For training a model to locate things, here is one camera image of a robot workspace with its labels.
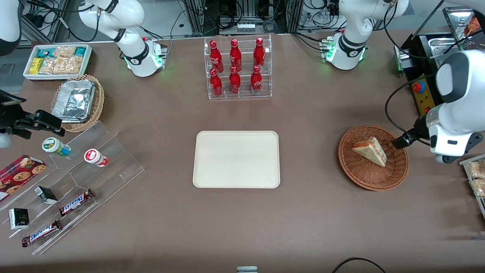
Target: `coca-cola bottle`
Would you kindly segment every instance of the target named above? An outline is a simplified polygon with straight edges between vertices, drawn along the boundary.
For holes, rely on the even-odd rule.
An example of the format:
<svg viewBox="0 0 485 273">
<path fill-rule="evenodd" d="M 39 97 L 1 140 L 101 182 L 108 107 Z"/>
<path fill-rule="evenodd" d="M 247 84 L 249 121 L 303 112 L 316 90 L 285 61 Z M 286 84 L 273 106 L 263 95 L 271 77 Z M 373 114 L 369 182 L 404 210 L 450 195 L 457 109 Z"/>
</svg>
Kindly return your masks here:
<svg viewBox="0 0 485 273">
<path fill-rule="evenodd" d="M 243 60 L 241 56 L 241 50 L 238 46 L 238 41 L 236 39 L 231 40 L 231 66 L 235 66 L 237 72 L 241 72 L 243 69 Z"/>
<path fill-rule="evenodd" d="M 254 48 L 254 65 L 263 67 L 264 66 L 264 47 L 263 38 L 258 37 L 256 39 L 256 48 Z"/>
<path fill-rule="evenodd" d="M 218 73 L 224 71 L 224 65 L 222 64 L 222 55 L 217 48 L 216 41 L 212 40 L 209 43 L 210 46 L 210 62 L 212 63 L 212 68 L 215 68 Z"/>
<path fill-rule="evenodd" d="M 210 70 L 210 86 L 215 97 L 222 96 L 222 81 L 217 76 L 217 71 L 213 68 Z"/>
<path fill-rule="evenodd" d="M 241 89 L 241 77 L 239 76 L 236 66 L 231 66 L 231 74 L 229 75 L 229 82 L 231 83 L 231 92 L 234 95 L 239 95 Z"/>
<path fill-rule="evenodd" d="M 254 66 L 253 74 L 251 75 L 251 93 L 253 95 L 261 94 L 261 73 L 259 72 L 259 66 Z"/>
</svg>

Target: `wicker basket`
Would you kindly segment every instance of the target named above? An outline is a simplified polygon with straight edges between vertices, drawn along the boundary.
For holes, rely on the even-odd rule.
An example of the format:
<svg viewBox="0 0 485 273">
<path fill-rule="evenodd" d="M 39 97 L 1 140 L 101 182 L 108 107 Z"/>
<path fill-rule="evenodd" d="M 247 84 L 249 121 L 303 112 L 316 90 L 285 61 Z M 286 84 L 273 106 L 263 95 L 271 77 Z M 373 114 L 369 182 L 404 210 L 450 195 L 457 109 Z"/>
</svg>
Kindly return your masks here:
<svg viewBox="0 0 485 273">
<path fill-rule="evenodd" d="M 89 120 L 85 123 L 63 123 L 62 124 L 62 127 L 66 131 L 73 132 L 73 133 L 79 133 L 89 129 L 99 120 L 99 117 L 101 116 L 101 112 L 103 111 L 104 91 L 99 81 L 91 75 L 82 75 L 79 77 L 69 79 L 67 81 L 69 82 L 69 81 L 81 81 L 81 80 L 93 81 L 96 84 L 96 90 L 94 93 L 94 102 L 93 102 L 93 106 L 91 107 L 91 117 L 89 118 Z M 57 89 L 57 92 L 54 95 L 54 99 L 50 104 L 51 111 L 54 109 L 54 104 L 56 103 L 57 95 L 59 94 L 60 89 L 61 87 Z"/>
<path fill-rule="evenodd" d="M 385 167 L 352 151 L 352 145 L 376 137 L 387 156 Z M 347 131 L 339 144 L 339 161 L 345 173 L 359 186 L 383 191 L 397 187 L 407 176 L 409 158 L 405 149 L 396 150 L 391 141 L 396 138 L 390 131 L 375 125 L 361 125 Z"/>
</svg>

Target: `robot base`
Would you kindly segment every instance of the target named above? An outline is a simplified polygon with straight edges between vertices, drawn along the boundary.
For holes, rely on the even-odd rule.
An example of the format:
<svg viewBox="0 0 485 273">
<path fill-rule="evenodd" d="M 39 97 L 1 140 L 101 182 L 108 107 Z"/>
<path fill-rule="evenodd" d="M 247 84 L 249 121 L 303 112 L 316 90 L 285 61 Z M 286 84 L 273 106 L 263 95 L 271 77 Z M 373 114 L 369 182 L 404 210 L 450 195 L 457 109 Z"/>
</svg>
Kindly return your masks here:
<svg viewBox="0 0 485 273">
<path fill-rule="evenodd" d="M 327 37 L 324 43 L 320 43 L 320 49 L 327 50 L 328 52 L 322 52 L 323 62 L 329 62 L 336 68 L 341 70 L 351 70 L 357 66 L 357 64 L 364 57 L 365 48 L 362 50 L 360 56 L 349 57 L 347 53 L 340 48 L 339 39 L 342 33 L 337 33 L 334 36 Z"/>
<path fill-rule="evenodd" d="M 146 41 L 148 45 L 148 55 L 139 65 L 130 64 L 125 58 L 128 68 L 138 77 L 148 77 L 160 69 L 165 69 L 167 60 L 167 48 L 162 48 L 160 44 L 153 41 Z"/>
</svg>

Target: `table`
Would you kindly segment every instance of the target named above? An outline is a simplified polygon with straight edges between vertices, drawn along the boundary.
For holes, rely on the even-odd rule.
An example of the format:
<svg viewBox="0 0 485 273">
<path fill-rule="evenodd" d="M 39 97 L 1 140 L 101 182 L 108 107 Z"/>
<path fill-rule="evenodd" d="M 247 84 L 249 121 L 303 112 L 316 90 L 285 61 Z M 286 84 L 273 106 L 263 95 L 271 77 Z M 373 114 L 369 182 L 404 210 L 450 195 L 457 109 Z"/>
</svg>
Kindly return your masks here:
<svg viewBox="0 0 485 273">
<path fill-rule="evenodd" d="M 410 31 L 392 33 L 403 42 Z M 208 100 L 203 39 L 174 41 L 167 68 L 149 78 L 134 76 L 114 43 L 92 44 L 90 71 L 106 93 L 101 120 L 146 170 L 43 255 L 30 255 L 0 230 L 0 271 L 227 273 L 256 265 L 262 273 L 321 273 L 351 256 L 393 273 L 485 269 L 485 243 L 470 240 L 485 221 L 458 163 L 440 165 L 416 143 L 408 148 L 409 176 L 387 192 L 356 186 L 339 165 L 338 142 L 351 127 L 376 124 L 399 134 L 384 103 L 406 79 L 385 34 L 372 34 L 352 71 L 322 64 L 291 35 L 272 40 L 274 96 L 243 102 Z M 24 109 L 49 109 L 58 86 L 25 81 Z M 412 126 L 410 92 L 395 96 L 390 114 Z M 203 130 L 277 132 L 280 186 L 194 187 L 195 137 Z M 46 157 L 40 144 L 49 136 L 16 137 L 1 150 L 0 166 L 21 154 Z M 482 144 L 469 157 L 484 152 Z M 357 261 L 340 272 L 351 269 L 375 270 Z"/>
</svg>

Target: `red cookie box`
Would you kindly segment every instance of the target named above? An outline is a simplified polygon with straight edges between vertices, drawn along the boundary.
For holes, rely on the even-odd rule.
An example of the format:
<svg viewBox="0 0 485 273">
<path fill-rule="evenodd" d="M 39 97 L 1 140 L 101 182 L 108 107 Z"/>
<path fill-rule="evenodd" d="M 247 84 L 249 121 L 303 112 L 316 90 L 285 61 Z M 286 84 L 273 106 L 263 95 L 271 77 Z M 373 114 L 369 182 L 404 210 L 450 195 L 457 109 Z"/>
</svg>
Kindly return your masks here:
<svg viewBox="0 0 485 273">
<path fill-rule="evenodd" d="M 35 157 L 23 155 L 0 171 L 0 202 L 47 168 Z"/>
</svg>

